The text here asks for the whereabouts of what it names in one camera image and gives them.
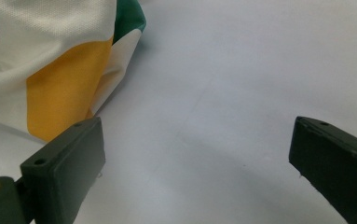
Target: green fabric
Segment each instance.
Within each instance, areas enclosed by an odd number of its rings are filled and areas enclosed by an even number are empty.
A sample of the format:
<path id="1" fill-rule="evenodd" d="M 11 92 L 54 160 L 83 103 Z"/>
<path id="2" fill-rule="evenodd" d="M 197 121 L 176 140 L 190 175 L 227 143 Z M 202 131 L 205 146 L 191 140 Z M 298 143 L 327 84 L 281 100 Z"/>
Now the green fabric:
<path id="1" fill-rule="evenodd" d="M 146 20 L 137 0 L 117 0 L 114 42 L 134 29 L 144 30 Z"/>

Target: flag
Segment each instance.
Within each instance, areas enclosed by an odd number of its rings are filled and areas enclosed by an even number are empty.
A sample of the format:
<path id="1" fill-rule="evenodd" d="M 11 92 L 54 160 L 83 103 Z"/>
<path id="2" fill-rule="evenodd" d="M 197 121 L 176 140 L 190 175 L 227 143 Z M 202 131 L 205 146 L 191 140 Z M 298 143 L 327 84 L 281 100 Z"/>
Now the flag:
<path id="1" fill-rule="evenodd" d="M 0 0 L 0 123 L 49 141 L 92 117 L 144 27 L 137 0 Z"/>

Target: white surface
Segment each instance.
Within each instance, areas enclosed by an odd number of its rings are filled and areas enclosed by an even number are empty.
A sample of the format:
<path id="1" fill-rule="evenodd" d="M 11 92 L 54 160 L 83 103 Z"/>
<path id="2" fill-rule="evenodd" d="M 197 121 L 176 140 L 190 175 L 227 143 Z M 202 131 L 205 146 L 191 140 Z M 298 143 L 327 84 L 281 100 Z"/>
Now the white surface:
<path id="1" fill-rule="evenodd" d="M 298 115 L 357 136 L 357 1 L 143 0 L 76 224 L 342 224 L 289 164 Z M 0 126 L 0 175 L 41 143 Z"/>

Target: screw hole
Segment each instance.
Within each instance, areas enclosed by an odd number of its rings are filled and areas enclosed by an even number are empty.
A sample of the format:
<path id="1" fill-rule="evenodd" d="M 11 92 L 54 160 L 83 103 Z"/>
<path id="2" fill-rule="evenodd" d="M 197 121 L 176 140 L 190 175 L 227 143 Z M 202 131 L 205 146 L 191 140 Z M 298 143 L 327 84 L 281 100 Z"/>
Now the screw hole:
<path id="1" fill-rule="evenodd" d="M 44 159 L 39 159 L 39 160 L 35 161 L 34 164 L 35 164 L 35 165 L 42 165 L 42 164 L 44 164 L 45 162 L 47 162 L 47 161 L 44 160 Z"/>

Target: yellow stripe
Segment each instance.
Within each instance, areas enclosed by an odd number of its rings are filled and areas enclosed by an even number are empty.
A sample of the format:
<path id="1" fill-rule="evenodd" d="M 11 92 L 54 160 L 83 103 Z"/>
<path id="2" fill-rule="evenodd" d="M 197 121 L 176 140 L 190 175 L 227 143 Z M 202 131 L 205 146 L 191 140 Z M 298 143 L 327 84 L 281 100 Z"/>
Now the yellow stripe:
<path id="1" fill-rule="evenodd" d="M 91 117 L 90 104 L 108 61 L 112 39 L 66 51 L 27 78 L 27 128 L 46 141 Z"/>

